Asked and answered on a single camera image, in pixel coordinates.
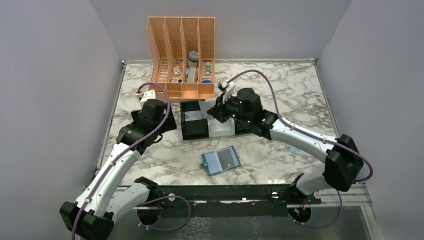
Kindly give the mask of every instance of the gray wall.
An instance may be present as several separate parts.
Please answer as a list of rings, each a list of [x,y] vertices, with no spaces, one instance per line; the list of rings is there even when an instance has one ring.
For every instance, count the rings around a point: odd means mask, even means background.
[[[1,239],[62,239],[121,63],[89,0],[0,1]]]
[[[318,62],[343,133],[375,169],[387,240],[423,239],[424,1],[353,0]]]
[[[152,59],[149,16],[216,17],[216,57],[319,58],[351,0],[91,0],[121,59]]]

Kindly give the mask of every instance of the orange plastic organizer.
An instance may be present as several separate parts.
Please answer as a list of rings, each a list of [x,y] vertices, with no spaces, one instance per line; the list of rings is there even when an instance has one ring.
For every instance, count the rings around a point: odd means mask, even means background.
[[[161,85],[172,103],[211,99],[215,93],[215,18],[214,17],[149,17],[147,34],[153,58],[151,82]],[[199,53],[197,82],[185,82],[188,53]],[[206,65],[210,74],[206,75]],[[171,82],[173,67],[182,66],[183,82]],[[158,99],[165,101],[164,93],[156,90]]]

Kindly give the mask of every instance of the small bottle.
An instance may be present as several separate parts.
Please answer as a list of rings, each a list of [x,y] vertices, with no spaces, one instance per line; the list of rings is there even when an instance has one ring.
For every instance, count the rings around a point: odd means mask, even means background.
[[[209,76],[211,74],[211,64],[206,63],[206,76]]]

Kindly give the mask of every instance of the marble tabletop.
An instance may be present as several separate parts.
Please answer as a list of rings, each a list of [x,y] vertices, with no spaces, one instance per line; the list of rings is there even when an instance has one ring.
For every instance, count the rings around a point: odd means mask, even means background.
[[[113,116],[103,157],[109,156],[119,130],[131,123],[131,111],[139,110],[137,88],[151,80],[152,64],[128,64]],[[248,70],[262,71],[271,81],[283,117],[315,132],[335,136],[335,130],[312,63],[287,62],[222,62],[215,65],[215,81]],[[275,112],[268,84],[256,73],[239,77],[236,91],[253,88],[261,97],[264,109]],[[220,93],[215,85],[215,96]],[[269,141],[253,134],[183,140],[180,126],[180,105],[172,110],[177,130],[167,132],[162,141],[149,147],[130,168],[122,185],[131,185],[144,176],[161,185],[235,185],[291,183],[300,173],[309,173],[324,166],[319,160],[291,153],[282,142]],[[234,146],[242,166],[208,176],[200,168],[201,154]]]

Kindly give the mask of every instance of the blue case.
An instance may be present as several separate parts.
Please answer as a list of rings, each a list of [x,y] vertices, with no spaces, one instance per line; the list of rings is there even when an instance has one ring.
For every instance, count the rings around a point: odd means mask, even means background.
[[[203,153],[201,159],[203,163],[200,164],[200,167],[206,170],[208,176],[220,174],[242,165],[234,146]]]

